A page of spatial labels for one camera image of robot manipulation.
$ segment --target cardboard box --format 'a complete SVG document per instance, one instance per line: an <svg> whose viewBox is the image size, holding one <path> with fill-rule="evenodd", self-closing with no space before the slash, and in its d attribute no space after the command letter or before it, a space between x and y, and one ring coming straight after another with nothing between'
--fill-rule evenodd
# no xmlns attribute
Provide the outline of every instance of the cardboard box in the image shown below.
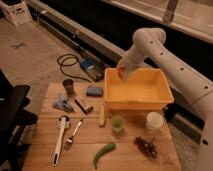
<svg viewBox="0 0 213 171"><path fill-rule="evenodd" d="M5 18L15 26L32 21L32 16L29 12L26 2L24 1L9 6L0 0L0 7Z"/></svg>

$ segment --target yellow tray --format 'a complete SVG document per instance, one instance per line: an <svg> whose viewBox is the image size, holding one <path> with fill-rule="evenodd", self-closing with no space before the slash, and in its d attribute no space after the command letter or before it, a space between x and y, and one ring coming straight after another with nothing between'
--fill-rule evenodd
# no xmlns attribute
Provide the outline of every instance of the yellow tray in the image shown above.
<svg viewBox="0 0 213 171"><path fill-rule="evenodd" d="M115 68L107 68L104 81L104 99L110 109L161 110L174 101L161 69L137 69L123 81Z"/></svg>

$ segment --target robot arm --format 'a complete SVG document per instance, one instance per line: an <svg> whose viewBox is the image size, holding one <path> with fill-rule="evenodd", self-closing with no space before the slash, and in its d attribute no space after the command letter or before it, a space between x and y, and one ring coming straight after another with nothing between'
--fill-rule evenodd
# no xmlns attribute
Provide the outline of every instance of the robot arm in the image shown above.
<svg viewBox="0 0 213 171"><path fill-rule="evenodd" d="M210 142L213 143L213 136L209 132L210 127L213 129L211 126L213 123L213 84L169 52L163 46L165 40L166 34L160 28L138 29L133 35L132 47L123 57L123 64L120 62L118 67L120 65L120 71L128 74L138 68L139 63L145 58L151 58L175 84L200 118L205 121L202 138L210 145ZM206 145L201 143L196 170L210 170L210 168L213 170L211 157L207 157L210 154L213 156L213 146L206 149Z"/></svg>

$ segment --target green pepper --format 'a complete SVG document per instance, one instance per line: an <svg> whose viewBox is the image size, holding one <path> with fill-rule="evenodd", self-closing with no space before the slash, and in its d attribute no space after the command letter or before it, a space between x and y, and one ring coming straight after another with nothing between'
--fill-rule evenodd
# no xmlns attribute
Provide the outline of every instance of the green pepper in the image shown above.
<svg viewBox="0 0 213 171"><path fill-rule="evenodd" d="M102 147L95 155L94 159L93 159L93 165L95 167L95 169L97 169L97 162L98 162L98 159L103 156L104 154L114 150L116 147L115 143L114 142L111 142L107 145L105 145L104 147Z"/></svg>

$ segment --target wooden table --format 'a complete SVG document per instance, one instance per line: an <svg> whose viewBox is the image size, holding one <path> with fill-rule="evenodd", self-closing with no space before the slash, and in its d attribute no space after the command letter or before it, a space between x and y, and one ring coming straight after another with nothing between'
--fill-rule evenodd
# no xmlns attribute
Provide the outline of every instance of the wooden table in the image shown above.
<svg viewBox="0 0 213 171"><path fill-rule="evenodd" d="M97 170L181 170L167 124L156 132L149 133L144 130L148 111L106 110L106 125L104 128L99 128L98 116L104 101L103 98L86 97L87 86L87 83L75 83L74 89L77 95L85 97L85 100L94 106L94 111L85 115L73 100L70 100L75 113L67 113L70 117L71 127L65 131L63 142L65 143L66 139L71 136L80 118L84 118L84 122L75 135L74 144L69 150L62 148L59 164L57 167L53 167L53 153L59 135L58 119L65 112L53 109L51 104L58 93L65 93L65 90L60 83L49 85L23 170L95 170L92 163L93 157L108 142L115 142L116 149L100 158ZM110 118L113 115L121 115L125 118L125 129L120 134L112 132ZM137 136L142 136L145 140L155 137L157 159L149 159L138 150L134 144Z"/></svg>

